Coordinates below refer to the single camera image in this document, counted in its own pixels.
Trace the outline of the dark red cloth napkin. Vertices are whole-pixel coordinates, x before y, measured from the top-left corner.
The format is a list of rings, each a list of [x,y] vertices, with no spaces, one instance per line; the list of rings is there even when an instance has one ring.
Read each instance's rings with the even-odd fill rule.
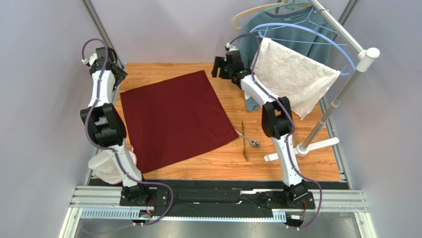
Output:
[[[125,91],[120,98],[137,168],[143,173],[238,138],[202,70]]]

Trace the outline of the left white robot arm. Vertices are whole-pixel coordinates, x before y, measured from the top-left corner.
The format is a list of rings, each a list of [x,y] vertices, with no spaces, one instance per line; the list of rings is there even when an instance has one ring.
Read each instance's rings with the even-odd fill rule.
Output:
[[[109,184],[122,184],[123,204],[145,206],[152,195],[140,184],[142,173],[127,147],[125,124],[112,103],[114,90],[127,74],[116,64],[116,53],[110,47],[97,48],[82,62],[90,68],[93,91],[88,108],[81,110],[80,116],[90,142],[101,150],[89,161],[89,168]]]

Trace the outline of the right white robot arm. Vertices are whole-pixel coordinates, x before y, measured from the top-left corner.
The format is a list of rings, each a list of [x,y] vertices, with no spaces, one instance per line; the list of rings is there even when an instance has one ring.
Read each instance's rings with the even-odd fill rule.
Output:
[[[238,50],[228,50],[223,57],[216,56],[211,75],[231,80],[261,107],[262,130],[271,139],[282,169],[282,199],[287,206],[303,205],[307,208],[308,188],[294,154],[291,138],[294,126],[288,98],[271,93],[250,69],[244,68]]]

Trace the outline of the beige wooden hanger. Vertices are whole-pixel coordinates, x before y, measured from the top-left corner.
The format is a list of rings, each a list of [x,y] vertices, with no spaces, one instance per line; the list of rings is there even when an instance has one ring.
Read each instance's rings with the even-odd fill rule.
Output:
[[[237,15],[235,15],[231,21],[231,26],[232,28],[239,32],[241,27],[237,25],[237,21],[242,18],[245,17],[247,15],[250,15],[252,13],[258,12],[258,11],[262,11],[265,10],[267,8],[273,9],[273,8],[277,8],[277,7],[282,7],[282,6],[287,6],[287,5],[297,5],[298,2],[289,2],[287,0],[282,0],[281,2],[276,2],[276,3],[271,3],[271,4],[265,4],[265,5],[261,5],[261,6],[257,6],[257,7],[253,7],[250,9],[247,9],[241,13],[238,13]]]

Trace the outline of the white towel on hanger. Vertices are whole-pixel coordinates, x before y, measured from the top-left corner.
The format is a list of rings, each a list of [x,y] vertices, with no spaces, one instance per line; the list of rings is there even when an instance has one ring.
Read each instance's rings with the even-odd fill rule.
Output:
[[[287,97],[291,110],[303,120],[340,76],[320,62],[263,38],[255,56],[255,76],[272,93]]]

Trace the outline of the silver metal spoon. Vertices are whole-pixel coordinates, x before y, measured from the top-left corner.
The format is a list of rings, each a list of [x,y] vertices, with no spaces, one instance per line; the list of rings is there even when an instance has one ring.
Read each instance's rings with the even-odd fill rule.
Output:
[[[256,141],[256,140],[250,140],[248,137],[246,137],[244,134],[242,134],[238,130],[235,129],[235,131],[237,132],[237,134],[240,137],[242,137],[244,140],[246,140],[252,147],[255,147],[255,148],[260,147],[260,143],[258,141]]]

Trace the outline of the teal sweatshirt on hanger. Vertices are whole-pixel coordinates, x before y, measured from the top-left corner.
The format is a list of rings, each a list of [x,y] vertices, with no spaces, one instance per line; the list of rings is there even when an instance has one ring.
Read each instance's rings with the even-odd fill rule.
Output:
[[[251,30],[265,23],[296,23],[316,29],[322,36],[285,26],[271,29],[263,39],[255,40]],[[257,59],[254,73],[258,80],[272,93],[286,96],[301,119],[340,75],[329,66],[331,44],[324,39],[333,33],[325,19],[309,7],[284,15],[260,11],[241,27],[240,34],[237,47],[245,67],[251,67]]]

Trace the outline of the white mesh bag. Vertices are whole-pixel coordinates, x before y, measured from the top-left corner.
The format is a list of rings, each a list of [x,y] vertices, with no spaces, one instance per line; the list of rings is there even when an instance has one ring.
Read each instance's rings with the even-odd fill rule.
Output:
[[[109,151],[101,149],[100,152],[89,160],[88,168],[93,170],[94,177],[109,184],[118,184],[123,181],[123,178],[118,171],[118,166],[108,153]]]

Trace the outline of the light blue clothes hanger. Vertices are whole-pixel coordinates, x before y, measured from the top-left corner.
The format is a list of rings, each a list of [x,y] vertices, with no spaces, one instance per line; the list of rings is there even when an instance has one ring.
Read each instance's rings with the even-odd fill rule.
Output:
[[[272,14],[264,10],[253,16],[242,27],[243,33],[252,33],[258,38],[269,38],[310,59],[330,66],[331,50],[338,50],[346,59],[341,76],[356,70],[348,54],[334,38],[339,33],[312,6],[288,14]]]

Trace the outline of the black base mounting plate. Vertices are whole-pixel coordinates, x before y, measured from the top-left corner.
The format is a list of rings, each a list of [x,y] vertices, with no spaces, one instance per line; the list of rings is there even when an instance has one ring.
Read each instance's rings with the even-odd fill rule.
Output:
[[[211,218],[268,218],[272,209],[315,209],[318,207],[319,192],[348,190],[340,181],[321,181],[319,185],[306,181],[297,191],[308,190],[306,195],[293,198],[294,189],[280,180],[193,180],[193,179],[150,179],[149,183],[163,183],[174,194],[168,196],[166,187],[143,186],[143,198],[135,199],[133,189],[125,192],[122,183],[117,188],[119,205],[146,205],[150,197],[155,198],[156,214],[161,215],[167,207],[170,217]]]

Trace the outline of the metal clothes rack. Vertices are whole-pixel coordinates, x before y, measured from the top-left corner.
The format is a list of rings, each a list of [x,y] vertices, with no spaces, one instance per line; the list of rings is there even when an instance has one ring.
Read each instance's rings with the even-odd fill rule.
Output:
[[[321,113],[319,121],[309,135],[302,142],[296,145],[294,152],[300,157],[305,157],[313,151],[328,150],[339,143],[339,139],[337,137],[322,139],[318,142],[315,141],[315,138],[325,127],[331,113],[339,106],[349,87],[354,83],[354,80],[360,73],[365,72],[373,61],[380,55],[379,50],[376,48],[363,49],[320,1],[311,1],[311,6],[328,21],[337,33],[339,33],[339,36],[335,37],[334,41],[337,44],[343,44],[342,49],[351,58],[356,70],[345,76],[348,77],[348,81],[343,89],[338,93],[337,97],[332,101],[330,106]],[[331,50],[330,68],[341,71],[345,67],[346,63],[347,61],[345,57],[338,50]]]

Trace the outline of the aluminium frame rail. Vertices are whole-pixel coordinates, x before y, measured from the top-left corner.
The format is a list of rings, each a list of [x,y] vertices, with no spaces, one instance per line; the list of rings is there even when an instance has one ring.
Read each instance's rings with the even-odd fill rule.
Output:
[[[104,40],[109,47],[117,51],[100,19],[99,14],[94,7],[93,2],[91,0],[81,0],[81,3],[84,6],[88,16],[90,17],[94,27],[96,28],[100,38]]]

